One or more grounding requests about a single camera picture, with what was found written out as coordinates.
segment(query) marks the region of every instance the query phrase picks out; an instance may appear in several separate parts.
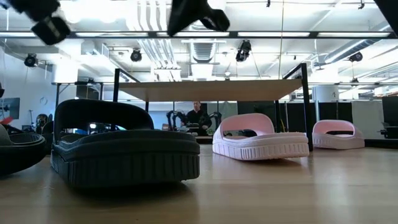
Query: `white cylinder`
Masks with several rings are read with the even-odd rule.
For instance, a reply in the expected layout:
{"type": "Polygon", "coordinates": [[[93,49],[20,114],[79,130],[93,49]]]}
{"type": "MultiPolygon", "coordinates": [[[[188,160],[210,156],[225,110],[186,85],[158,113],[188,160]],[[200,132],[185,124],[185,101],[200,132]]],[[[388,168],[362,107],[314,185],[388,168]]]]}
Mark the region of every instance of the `white cylinder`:
{"type": "Polygon", "coordinates": [[[339,100],[338,86],[320,85],[312,88],[312,99],[319,103],[327,103],[339,100]]]}

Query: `black slide sandal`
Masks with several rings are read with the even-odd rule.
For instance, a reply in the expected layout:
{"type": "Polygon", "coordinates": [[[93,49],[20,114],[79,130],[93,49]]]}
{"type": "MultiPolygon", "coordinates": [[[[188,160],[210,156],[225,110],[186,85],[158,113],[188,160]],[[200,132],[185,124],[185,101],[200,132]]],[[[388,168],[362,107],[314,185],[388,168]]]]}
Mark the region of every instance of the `black slide sandal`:
{"type": "Polygon", "coordinates": [[[200,147],[185,133],[154,130],[143,109],[124,103],[68,100],[55,112],[52,167],[76,188],[178,182],[199,176],[200,147]],[[90,123],[115,124],[127,131],[71,134],[90,123]]]}
{"type": "Polygon", "coordinates": [[[30,168],[45,157],[45,139],[36,133],[8,135],[0,125],[0,176],[30,168]]]}

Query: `cable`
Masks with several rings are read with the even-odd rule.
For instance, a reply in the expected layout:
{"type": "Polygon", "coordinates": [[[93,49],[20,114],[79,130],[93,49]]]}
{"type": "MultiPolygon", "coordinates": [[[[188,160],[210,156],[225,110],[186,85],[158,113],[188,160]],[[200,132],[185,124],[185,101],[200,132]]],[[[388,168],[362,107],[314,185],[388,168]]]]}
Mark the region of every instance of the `cable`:
{"type": "Polygon", "coordinates": [[[29,68],[28,68],[28,67],[26,67],[25,85],[26,85],[26,83],[27,83],[27,74],[28,74],[28,72],[29,72],[29,68]]]}
{"type": "Polygon", "coordinates": [[[281,28],[281,36],[280,36],[278,79],[280,79],[280,70],[282,67],[282,45],[283,45],[283,41],[284,41],[284,22],[285,22],[285,0],[282,1],[282,28],[281,28]]]}
{"type": "Polygon", "coordinates": [[[251,52],[251,56],[253,57],[254,64],[255,64],[255,66],[256,66],[257,73],[259,74],[260,80],[262,80],[262,77],[261,77],[261,74],[260,74],[259,68],[257,67],[256,59],[254,58],[254,53],[253,53],[253,52],[251,52]]]}

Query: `slide sandal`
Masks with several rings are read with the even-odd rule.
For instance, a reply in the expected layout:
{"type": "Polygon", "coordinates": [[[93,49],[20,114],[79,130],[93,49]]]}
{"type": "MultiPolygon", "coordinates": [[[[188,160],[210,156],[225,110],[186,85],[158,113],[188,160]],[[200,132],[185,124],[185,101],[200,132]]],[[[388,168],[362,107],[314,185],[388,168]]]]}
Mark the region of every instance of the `slide sandal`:
{"type": "Polygon", "coordinates": [[[199,176],[200,146],[185,133],[154,130],[149,114],[124,103],[67,100],[55,112],[52,167],[72,187],[119,187],[178,182],[199,176]],[[90,123],[127,131],[69,134],[90,123]]]}
{"type": "Polygon", "coordinates": [[[357,149],[365,147],[362,132],[352,123],[342,120],[317,122],[313,127],[312,139],[313,146],[319,148],[357,149]]]}
{"type": "Polygon", "coordinates": [[[36,133],[8,135],[0,125],[0,176],[13,174],[40,162],[45,156],[45,139],[36,133]]]}
{"type": "Polygon", "coordinates": [[[275,133],[272,121],[259,113],[224,119],[213,136],[213,152],[243,161],[306,157],[310,153],[304,133],[275,133]],[[257,136],[224,135],[237,130],[253,130],[257,136]]]}

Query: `pink slide sandal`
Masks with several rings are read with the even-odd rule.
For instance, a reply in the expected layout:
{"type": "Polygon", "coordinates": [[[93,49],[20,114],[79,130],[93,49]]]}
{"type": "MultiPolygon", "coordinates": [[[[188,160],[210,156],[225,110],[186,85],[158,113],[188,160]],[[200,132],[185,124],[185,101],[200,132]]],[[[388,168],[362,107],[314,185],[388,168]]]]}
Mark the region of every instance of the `pink slide sandal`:
{"type": "Polygon", "coordinates": [[[264,114],[242,114],[226,118],[213,136],[213,152],[242,161],[306,157],[308,138],[304,133],[275,133],[264,114]],[[224,136],[225,131],[250,129],[257,136],[224,136]]]}
{"type": "Polygon", "coordinates": [[[348,121],[319,121],[313,127],[312,138],[314,147],[327,149],[357,149],[365,147],[362,132],[348,121]],[[353,134],[327,134],[330,131],[350,131],[353,134]]]}

